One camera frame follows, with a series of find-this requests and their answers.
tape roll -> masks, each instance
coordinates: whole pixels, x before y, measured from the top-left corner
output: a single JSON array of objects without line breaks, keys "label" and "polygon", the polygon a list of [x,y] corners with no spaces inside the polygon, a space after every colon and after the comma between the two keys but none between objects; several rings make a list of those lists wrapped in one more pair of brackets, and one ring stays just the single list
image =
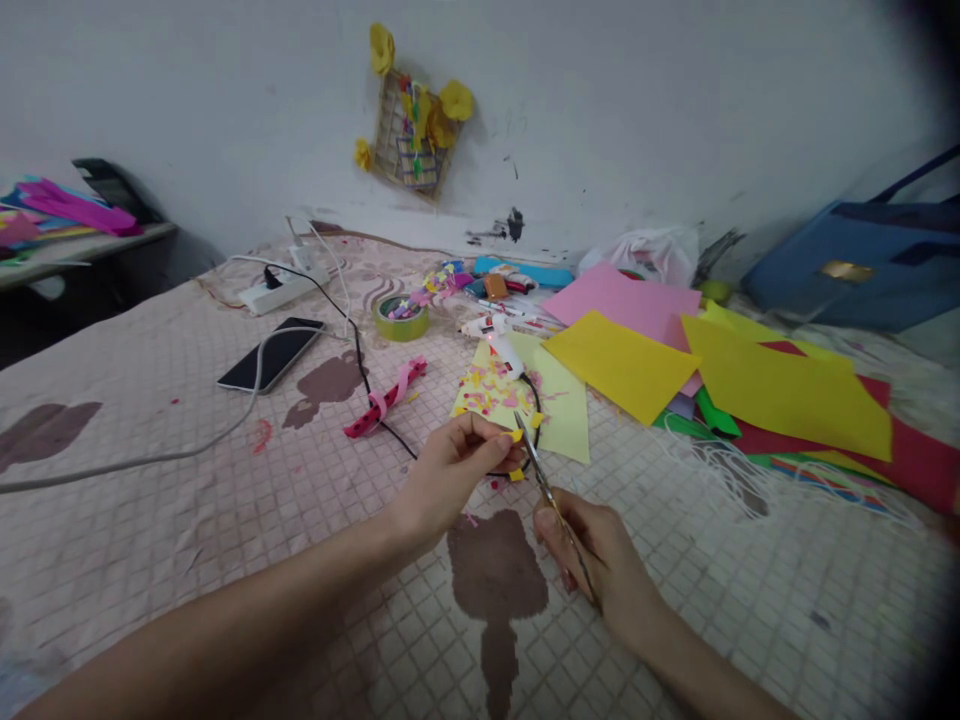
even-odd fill
[{"label": "tape roll", "polygon": [[381,337],[392,342],[409,342],[421,337],[429,329],[430,313],[425,307],[416,308],[413,315],[403,320],[390,319],[390,312],[400,306],[400,301],[409,299],[409,295],[391,295],[374,305],[373,322]]}]

pink paper scraps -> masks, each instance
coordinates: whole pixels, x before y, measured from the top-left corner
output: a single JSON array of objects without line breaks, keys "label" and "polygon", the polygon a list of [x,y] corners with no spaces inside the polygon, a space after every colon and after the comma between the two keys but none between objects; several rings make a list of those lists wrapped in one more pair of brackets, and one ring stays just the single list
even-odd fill
[{"label": "pink paper scraps", "polygon": [[[542,307],[567,326],[596,310],[608,320],[650,340],[689,353],[680,317],[696,317],[700,311],[700,292],[650,280],[631,280],[604,261],[542,303]],[[691,397],[702,385],[697,372],[680,392]]]}]

black cable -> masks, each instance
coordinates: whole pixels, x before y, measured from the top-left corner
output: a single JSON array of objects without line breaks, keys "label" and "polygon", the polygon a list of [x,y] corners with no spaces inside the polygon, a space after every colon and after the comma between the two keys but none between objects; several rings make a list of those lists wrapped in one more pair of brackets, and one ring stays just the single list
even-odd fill
[{"label": "black cable", "polygon": [[[353,321],[352,318],[348,318],[348,317],[347,317],[347,314],[346,314],[343,310],[341,310],[341,309],[340,309],[340,306],[337,305],[337,304],[333,301],[333,298],[331,298],[331,297],[327,294],[327,291],[323,289],[323,286],[321,286],[320,283],[318,283],[316,280],[314,280],[314,279],[313,279],[312,277],[310,277],[309,275],[306,275],[306,274],[300,273],[300,272],[296,272],[295,270],[291,270],[291,269],[288,268],[288,267],[282,267],[282,266],[280,266],[280,265],[267,264],[267,267],[268,267],[268,268],[275,267],[275,268],[277,268],[277,269],[279,269],[279,270],[286,270],[288,273],[291,273],[291,274],[293,274],[293,275],[299,275],[300,277],[305,277],[305,278],[307,278],[307,280],[309,280],[310,282],[312,282],[314,285],[317,286],[317,289],[318,289],[320,292],[323,293],[323,296],[327,299],[327,301],[328,301],[331,305],[333,305],[334,308],[336,308],[337,312],[340,313],[340,315],[342,315],[344,318],[346,318],[346,320],[347,320],[348,323],[350,323],[350,325],[353,327],[353,340],[354,340],[354,343],[356,344],[356,348],[357,348],[357,370],[358,370],[359,373],[360,373],[360,377],[363,379],[363,386],[364,386],[364,388],[366,388],[366,390],[367,390],[367,402],[370,404],[370,407],[373,407],[373,402],[369,399],[370,392],[371,392],[371,391],[370,391],[370,382],[367,380],[367,373],[364,372],[363,360],[361,359],[361,358],[362,358],[362,355],[360,354],[360,331],[357,330],[357,324]],[[534,400],[534,402],[536,403],[537,412],[538,412],[538,413],[539,413],[539,412],[542,412],[542,409],[541,409],[541,407],[540,407],[540,394],[537,392],[537,388],[536,388],[536,386],[533,384],[533,381],[530,379],[530,377],[529,377],[526,373],[521,373],[521,374],[520,374],[520,379],[523,380],[525,383],[527,383],[527,385],[530,386],[530,389],[533,391],[533,400]],[[397,442],[399,442],[399,443],[403,446],[403,449],[407,451],[407,453],[410,455],[410,457],[412,457],[414,460],[417,459],[417,454],[416,454],[413,450],[410,449],[410,446],[407,445],[406,442],[404,442],[403,438],[400,437],[400,435],[398,435],[397,432],[396,432],[392,427],[390,427],[389,425],[387,425],[387,423],[385,423],[385,422],[383,421],[383,418],[380,418],[380,427],[382,427],[382,428],[383,428],[384,430],[386,430],[388,433],[390,433],[391,435],[393,435],[393,436],[397,439]],[[540,446],[540,428],[538,427],[537,430],[536,430],[536,432],[535,432],[534,435],[533,435],[533,447],[534,447],[534,448],[538,448],[539,446]],[[523,467],[521,468],[521,470],[523,470],[524,472],[526,472],[526,470],[527,470],[527,468],[528,468],[529,466],[530,466],[530,458],[527,458],[527,461],[523,464]],[[488,473],[488,474],[490,475],[490,477],[510,477],[509,473]]]},{"label": "black cable", "polygon": [[[354,341],[354,343],[355,343],[355,345],[356,345],[356,349],[357,349],[357,372],[360,373],[360,379],[363,380],[363,387],[366,388],[366,391],[367,391],[367,402],[369,403],[370,407],[373,407],[373,402],[370,400],[370,392],[371,392],[371,390],[370,390],[370,381],[367,380],[367,373],[366,373],[366,371],[364,370],[362,355],[361,355],[361,353],[360,353],[360,331],[357,329],[357,324],[353,321],[353,318],[347,317],[347,314],[346,314],[343,310],[341,310],[341,309],[340,309],[340,306],[337,305],[337,304],[333,301],[333,298],[331,298],[331,297],[327,294],[327,291],[323,289],[323,286],[320,285],[320,283],[318,283],[316,280],[314,280],[314,279],[313,279],[312,277],[310,277],[309,275],[306,275],[305,273],[297,272],[296,270],[292,270],[292,269],[290,269],[290,268],[288,268],[288,267],[282,267],[282,266],[280,266],[280,265],[267,264],[267,267],[268,267],[268,268],[274,267],[274,268],[277,268],[278,270],[285,270],[286,272],[288,272],[288,273],[290,273],[290,274],[292,274],[292,275],[299,275],[300,277],[305,277],[307,280],[309,280],[310,282],[312,282],[314,285],[317,286],[317,290],[319,290],[320,292],[322,292],[322,293],[323,293],[323,296],[327,299],[327,301],[328,301],[331,305],[333,305],[334,308],[336,308],[336,310],[337,310],[338,313],[340,313],[344,318],[346,318],[346,320],[347,320],[348,323],[350,323],[351,327],[353,327],[353,341]],[[399,442],[399,443],[403,446],[403,449],[406,450],[406,451],[410,454],[410,457],[412,457],[414,460],[417,459],[417,454],[416,454],[413,450],[410,449],[410,446],[407,445],[406,442],[404,442],[403,438],[400,437],[400,436],[397,434],[397,432],[396,432],[392,427],[390,427],[389,425],[387,425],[386,422],[384,422],[384,419],[383,419],[383,418],[380,418],[380,427],[382,427],[382,428],[383,428],[384,430],[386,430],[388,433],[390,433],[391,435],[393,435],[393,436],[397,439],[397,442]]]}]

smartphone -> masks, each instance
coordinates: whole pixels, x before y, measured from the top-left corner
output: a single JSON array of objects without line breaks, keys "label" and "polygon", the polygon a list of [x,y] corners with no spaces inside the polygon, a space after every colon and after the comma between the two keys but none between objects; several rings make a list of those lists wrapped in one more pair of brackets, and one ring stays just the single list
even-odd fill
[{"label": "smartphone", "polygon": [[[277,330],[286,328],[312,328],[317,332],[303,330],[301,332],[284,333],[271,338],[263,351],[263,372],[260,374],[258,392],[268,393],[273,390],[280,378],[289,370],[313,342],[320,337],[319,330],[323,323],[319,320],[304,320],[302,318],[288,318]],[[253,392],[253,383],[257,379],[257,351],[258,345],[247,353],[246,357],[227,371],[227,374],[217,380],[217,385],[230,390]]]}]

paper flower decoration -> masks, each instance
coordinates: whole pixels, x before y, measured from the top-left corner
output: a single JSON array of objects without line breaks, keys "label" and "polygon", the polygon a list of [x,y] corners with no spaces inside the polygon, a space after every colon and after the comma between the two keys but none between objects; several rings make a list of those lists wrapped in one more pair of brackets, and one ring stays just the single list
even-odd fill
[{"label": "paper flower decoration", "polygon": [[370,26],[370,65],[377,75],[386,75],[393,67],[393,56],[397,49],[393,45],[393,35],[380,23]]},{"label": "paper flower decoration", "polygon": [[457,80],[451,80],[440,91],[440,102],[443,103],[443,114],[451,120],[463,122],[473,115],[473,95]]},{"label": "paper flower decoration", "polygon": [[447,116],[440,105],[433,105],[427,116],[427,137],[435,148],[448,148],[453,145],[455,135]]},{"label": "paper flower decoration", "polygon": [[361,170],[370,172],[373,156],[370,154],[370,145],[367,144],[366,138],[357,138],[357,145],[353,151],[353,161]]}]

